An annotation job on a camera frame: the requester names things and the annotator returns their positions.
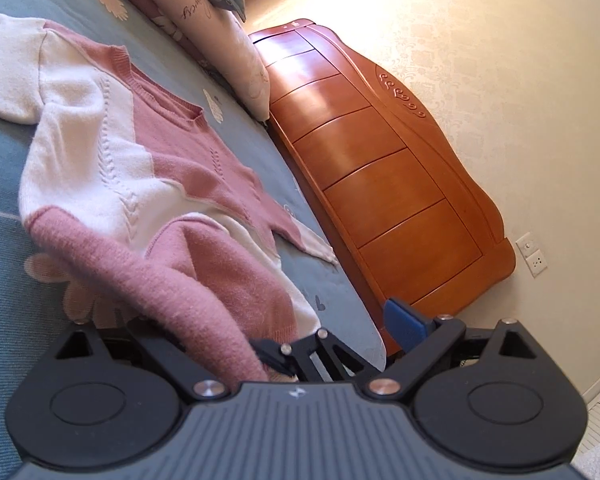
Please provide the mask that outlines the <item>pink and white knit sweater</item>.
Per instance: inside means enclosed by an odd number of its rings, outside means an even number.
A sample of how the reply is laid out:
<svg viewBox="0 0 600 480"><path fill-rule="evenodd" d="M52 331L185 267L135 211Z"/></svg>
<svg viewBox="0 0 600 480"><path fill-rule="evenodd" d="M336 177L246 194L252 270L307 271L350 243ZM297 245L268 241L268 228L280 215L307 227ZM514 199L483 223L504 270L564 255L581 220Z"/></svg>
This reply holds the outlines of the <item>pink and white knit sweater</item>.
<svg viewBox="0 0 600 480"><path fill-rule="evenodd" d="M125 48L0 13L0 118L34 127L19 212L34 274L70 278L70 320L151 318L231 386L268 379L251 341L320 328L276 240L326 262L332 248Z"/></svg>

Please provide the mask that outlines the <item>orange wooden headboard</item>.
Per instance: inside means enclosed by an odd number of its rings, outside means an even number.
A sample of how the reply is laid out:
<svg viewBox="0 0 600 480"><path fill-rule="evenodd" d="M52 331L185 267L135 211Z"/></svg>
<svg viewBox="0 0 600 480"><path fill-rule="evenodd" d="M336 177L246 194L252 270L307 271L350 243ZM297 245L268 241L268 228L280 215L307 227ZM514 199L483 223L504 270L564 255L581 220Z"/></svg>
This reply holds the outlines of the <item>orange wooden headboard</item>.
<svg viewBox="0 0 600 480"><path fill-rule="evenodd" d="M388 299L455 314L514 272L498 207L396 76L309 20L251 41L272 137L377 327Z"/></svg>

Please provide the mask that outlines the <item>blue floral bed sheet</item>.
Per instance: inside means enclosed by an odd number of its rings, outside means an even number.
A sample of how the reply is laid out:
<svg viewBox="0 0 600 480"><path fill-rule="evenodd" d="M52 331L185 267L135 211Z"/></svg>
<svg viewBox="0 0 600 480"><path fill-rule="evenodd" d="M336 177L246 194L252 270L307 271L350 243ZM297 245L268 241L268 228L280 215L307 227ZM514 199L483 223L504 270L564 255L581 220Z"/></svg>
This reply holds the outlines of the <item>blue floral bed sheet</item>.
<svg viewBox="0 0 600 480"><path fill-rule="evenodd" d="M202 107L224 143L259 176L266 192L311 229L317 220L264 125L255 122L224 84L210 77L129 0L0 0L0 13L48 18L102 44L126 47L149 77ZM36 249L18 217L20 176L33 130L0 120L0 479L20 464L5 429L6 404L24 376L67 327L62 276L31 276ZM283 269L324 326L373 366L384 368L386 349L347 274L339 266L278 240Z"/></svg>

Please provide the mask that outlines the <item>folded pink floral quilt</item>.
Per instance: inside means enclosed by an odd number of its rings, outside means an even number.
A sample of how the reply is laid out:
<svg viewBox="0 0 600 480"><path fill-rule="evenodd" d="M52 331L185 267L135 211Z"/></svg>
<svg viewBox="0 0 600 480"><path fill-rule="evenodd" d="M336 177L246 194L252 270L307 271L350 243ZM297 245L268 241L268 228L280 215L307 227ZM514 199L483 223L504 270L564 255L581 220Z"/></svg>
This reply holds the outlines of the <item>folded pink floral quilt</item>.
<svg viewBox="0 0 600 480"><path fill-rule="evenodd" d="M221 77L254 119L270 117L271 85L242 21L208 0L129 0L209 73Z"/></svg>

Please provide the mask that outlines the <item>white wall socket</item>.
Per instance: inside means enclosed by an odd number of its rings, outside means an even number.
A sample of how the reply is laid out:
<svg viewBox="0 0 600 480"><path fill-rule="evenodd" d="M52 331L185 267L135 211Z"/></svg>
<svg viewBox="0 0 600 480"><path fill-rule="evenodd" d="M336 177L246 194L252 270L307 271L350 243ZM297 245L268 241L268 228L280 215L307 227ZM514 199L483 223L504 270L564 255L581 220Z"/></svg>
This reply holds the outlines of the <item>white wall socket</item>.
<svg viewBox="0 0 600 480"><path fill-rule="evenodd" d="M537 278L547 268L547 260L542 253L536 237L527 232L516 240L516 246L520 254L524 257L524 262L528 266L531 275Z"/></svg>

